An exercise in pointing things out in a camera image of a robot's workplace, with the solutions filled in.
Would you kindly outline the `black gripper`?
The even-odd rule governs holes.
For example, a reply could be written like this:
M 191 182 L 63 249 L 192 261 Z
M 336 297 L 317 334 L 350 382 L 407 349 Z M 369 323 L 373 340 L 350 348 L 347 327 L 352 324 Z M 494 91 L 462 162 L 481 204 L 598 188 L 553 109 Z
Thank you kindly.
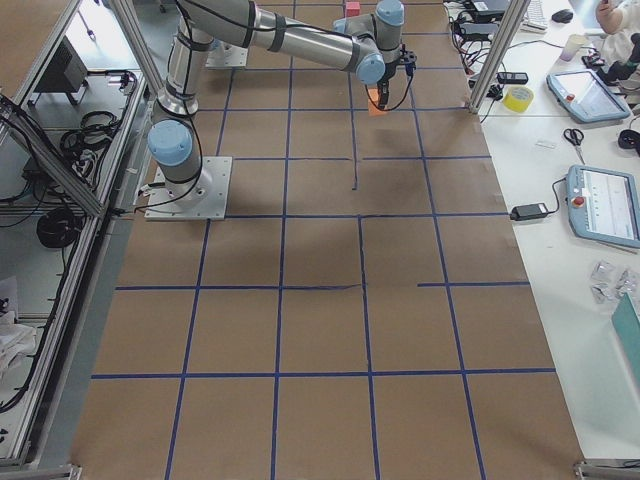
M 372 75 L 380 95 L 380 108 L 386 109 L 389 100 L 389 83 L 400 66 L 400 50 L 380 50 L 372 56 Z

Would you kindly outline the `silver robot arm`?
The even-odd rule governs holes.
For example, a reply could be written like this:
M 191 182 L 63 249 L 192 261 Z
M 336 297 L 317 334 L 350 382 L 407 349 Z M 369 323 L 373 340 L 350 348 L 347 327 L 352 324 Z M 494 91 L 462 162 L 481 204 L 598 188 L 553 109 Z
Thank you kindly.
M 250 47 L 282 53 L 354 74 L 377 90 L 371 105 L 389 110 L 389 83 L 398 68 L 411 76 L 416 56 L 402 39 L 405 8 L 380 1 L 371 14 L 340 18 L 332 28 L 300 22 L 253 1 L 180 1 L 181 19 L 156 95 L 148 150 L 164 179 L 161 206 L 185 211 L 202 202 L 210 183 L 194 125 L 199 78 L 205 67 L 245 66 Z

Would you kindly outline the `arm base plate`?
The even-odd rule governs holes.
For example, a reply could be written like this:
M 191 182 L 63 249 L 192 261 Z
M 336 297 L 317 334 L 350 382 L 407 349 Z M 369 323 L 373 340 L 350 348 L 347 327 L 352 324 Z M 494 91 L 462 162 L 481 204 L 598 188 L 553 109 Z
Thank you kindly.
M 181 185 L 168 182 L 157 167 L 154 181 L 163 186 L 151 190 L 151 206 L 145 209 L 145 218 L 149 221 L 223 220 L 232 163 L 231 157 L 205 156 L 195 186 L 193 182 Z
M 215 39 L 208 53 L 205 68 L 210 70 L 242 69 L 247 65 L 248 49 Z

